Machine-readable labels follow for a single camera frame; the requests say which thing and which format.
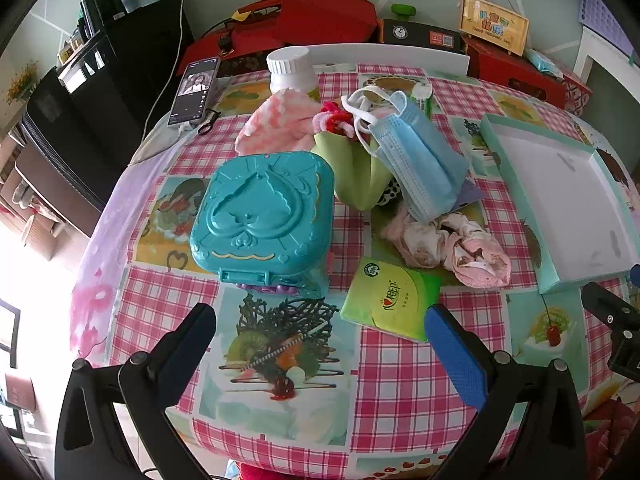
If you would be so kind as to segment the green cloth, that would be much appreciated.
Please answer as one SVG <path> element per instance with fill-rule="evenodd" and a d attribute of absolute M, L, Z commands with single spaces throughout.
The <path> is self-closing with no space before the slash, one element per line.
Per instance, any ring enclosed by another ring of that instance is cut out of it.
<path fill-rule="evenodd" d="M 334 173 L 334 194 L 345 205 L 360 211 L 372 209 L 392 180 L 392 173 L 372 157 L 358 140 L 322 131 L 314 135 L 314 154 Z"/>

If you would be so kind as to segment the wooden children's day box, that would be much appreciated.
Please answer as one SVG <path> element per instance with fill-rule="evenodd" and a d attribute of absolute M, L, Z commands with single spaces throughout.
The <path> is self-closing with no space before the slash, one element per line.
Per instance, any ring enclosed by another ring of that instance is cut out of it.
<path fill-rule="evenodd" d="M 459 32 L 522 56 L 529 19 L 516 12 L 510 0 L 460 0 Z"/>

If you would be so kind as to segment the leopard print scrunchie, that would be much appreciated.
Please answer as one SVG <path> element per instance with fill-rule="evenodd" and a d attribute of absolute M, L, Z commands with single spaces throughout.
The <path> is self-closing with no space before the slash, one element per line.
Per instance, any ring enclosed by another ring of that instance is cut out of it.
<path fill-rule="evenodd" d="M 398 200 L 398 198 L 401 198 L 401 188 L 397 180 L 395 178 L 391 178 L 376 204 L 379 207 L 384 207 L 393 203 L 395 200 Z"/>

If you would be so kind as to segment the pink white striped fluffy towel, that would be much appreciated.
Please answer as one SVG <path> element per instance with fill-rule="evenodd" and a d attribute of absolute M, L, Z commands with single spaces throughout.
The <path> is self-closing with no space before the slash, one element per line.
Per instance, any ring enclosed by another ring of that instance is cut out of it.
<path fill-rule="evenodd" d="M 242 156 L 310 151 L 314 147 L 314 116 L 322 105 L 307 93 L 283 89 L 262 103 L 234 142 Z"/>

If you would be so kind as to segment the teal heart toy case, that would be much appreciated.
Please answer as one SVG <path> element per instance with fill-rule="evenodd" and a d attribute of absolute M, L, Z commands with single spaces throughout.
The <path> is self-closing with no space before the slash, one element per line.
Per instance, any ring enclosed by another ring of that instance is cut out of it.
<path fill-rule="evenodd" d="M 236 156 L 212 175 L 190 234 L 194 262 L 219 281 L 260 292 L 321 298 L 334 173 L 311 152 Z"/>

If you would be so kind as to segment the red gift box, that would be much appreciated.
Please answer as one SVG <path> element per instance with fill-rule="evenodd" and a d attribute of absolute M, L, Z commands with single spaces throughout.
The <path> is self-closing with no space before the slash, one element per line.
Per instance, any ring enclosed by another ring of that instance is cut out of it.
<path fill-rule="evenodd" d="M 564 110 L 565 87 L 562 81 L 541 73 L 526 58 L 485 40 L 466 35 L 462 39 L 470 58 L 470 77 L 521 91 Z"/>

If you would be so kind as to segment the blue wet wipes pack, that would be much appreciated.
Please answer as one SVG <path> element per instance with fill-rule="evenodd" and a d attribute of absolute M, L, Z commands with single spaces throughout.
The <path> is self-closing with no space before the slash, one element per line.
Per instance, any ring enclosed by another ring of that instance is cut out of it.
<path fill-rule="evenodd" d="M 562 70 L 560 70 L 559 66 L 550 60 L 548 56 L 545 56 L 543 53 L 533 48 L 526 48 L 524 54 L 538 72 L 546 74 L 557 80 L 562 80 L 564 78 Z"/>

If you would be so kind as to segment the green tissue pack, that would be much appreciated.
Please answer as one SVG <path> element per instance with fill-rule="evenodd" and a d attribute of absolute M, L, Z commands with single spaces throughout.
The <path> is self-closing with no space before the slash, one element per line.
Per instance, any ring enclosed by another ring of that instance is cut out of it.
<path fill-rule="evenodd" d="M 363 257 L 340 315 L 372 330 L 425 342 L 426 310 L 438 301 L 440 284 L 437 276 Z"/>

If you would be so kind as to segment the pink floral scrunchie cloth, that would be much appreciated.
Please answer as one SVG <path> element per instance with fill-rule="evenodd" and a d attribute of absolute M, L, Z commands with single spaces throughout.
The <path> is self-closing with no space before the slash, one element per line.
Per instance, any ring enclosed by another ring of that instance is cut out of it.
<path fill-rule="evenodd" d="M 498 240 L 460 212 L 424 223 L 413 218 L 401 203 L 381 237 L 395 246 L 410 268 L 443 268 L 469 288 L 498 288 L 511 283 L 511 260 Z"/>

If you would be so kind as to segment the black carton with QR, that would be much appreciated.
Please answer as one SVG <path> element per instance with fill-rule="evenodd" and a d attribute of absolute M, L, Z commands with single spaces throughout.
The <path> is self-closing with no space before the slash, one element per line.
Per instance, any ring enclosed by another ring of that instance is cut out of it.
<path fill-rule="evenodd" d="M 465 54 L 462 36 L 454 30 L 391 18 L 380 21 L 380 43 Z"/>

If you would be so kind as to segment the green dumbbell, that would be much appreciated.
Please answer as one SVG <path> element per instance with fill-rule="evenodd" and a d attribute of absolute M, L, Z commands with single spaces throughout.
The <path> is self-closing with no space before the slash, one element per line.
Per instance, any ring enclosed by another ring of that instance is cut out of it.
<path fill-rule="evenodd" d="M 396 16 L 398 21 L 410 21 L 416 16 L 416 8 L 410 4 L 393 3 L 390 10 Z"/>

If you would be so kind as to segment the purple wipes packet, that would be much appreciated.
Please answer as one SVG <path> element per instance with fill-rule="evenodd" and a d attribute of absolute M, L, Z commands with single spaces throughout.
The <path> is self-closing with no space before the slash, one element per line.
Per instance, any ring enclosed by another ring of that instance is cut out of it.
<path fill-rule="evenodd" d="M 484 192 L 478 188 L 472 180 L 465 179 L 460 194 L 451 210 L 458 211 L 466 206 L 479 202 L 484 197 Z"/>

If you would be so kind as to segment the smartphone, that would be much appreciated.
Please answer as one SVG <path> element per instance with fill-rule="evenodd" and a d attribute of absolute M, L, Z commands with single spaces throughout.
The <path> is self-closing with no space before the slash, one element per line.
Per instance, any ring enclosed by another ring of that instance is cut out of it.
<path fill-rule="evenodd" d="M 186 66 L 171 111 L 168 125 L 199 122 L 216 84 L 220 58 L 203 58 Z"/>

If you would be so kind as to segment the blue face mask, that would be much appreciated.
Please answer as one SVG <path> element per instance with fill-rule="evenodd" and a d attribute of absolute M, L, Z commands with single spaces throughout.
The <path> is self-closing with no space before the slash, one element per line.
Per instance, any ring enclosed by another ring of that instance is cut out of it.
<path fill-rule="evenodd" d="M 400 90 L 367 86 L 341 97 L 355 136 L 400 185 L 408 211 L 424 223 L 454 210 L 469 164 Z"/>

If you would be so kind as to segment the large red bag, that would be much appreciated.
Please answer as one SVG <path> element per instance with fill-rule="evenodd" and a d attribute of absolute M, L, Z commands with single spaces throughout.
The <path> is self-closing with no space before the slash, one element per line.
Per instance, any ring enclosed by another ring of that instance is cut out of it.
<path fill-rule="evenodd" d="M 232 18 L 186 48 L 179 75 L 204 58 L 219 58 L 223 77 L 267 68 L 267 55 L 288 46 L 361 44 L 378 26 L 368 0 L 259 0 L 237 10 Z"/>

